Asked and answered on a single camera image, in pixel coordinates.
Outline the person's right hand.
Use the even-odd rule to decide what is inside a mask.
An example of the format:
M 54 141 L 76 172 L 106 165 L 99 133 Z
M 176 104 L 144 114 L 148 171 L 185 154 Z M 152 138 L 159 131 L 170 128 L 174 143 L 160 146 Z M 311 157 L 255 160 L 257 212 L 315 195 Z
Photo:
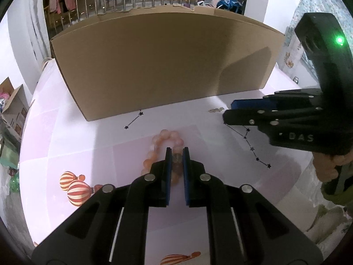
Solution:
M 337 166 L 347 165 L 352 162 L 352 151 L 346 155 L 326 155 L 313 152 L 313 165 L 317 178 L 321 182 L 329 182 L 338 177 Z

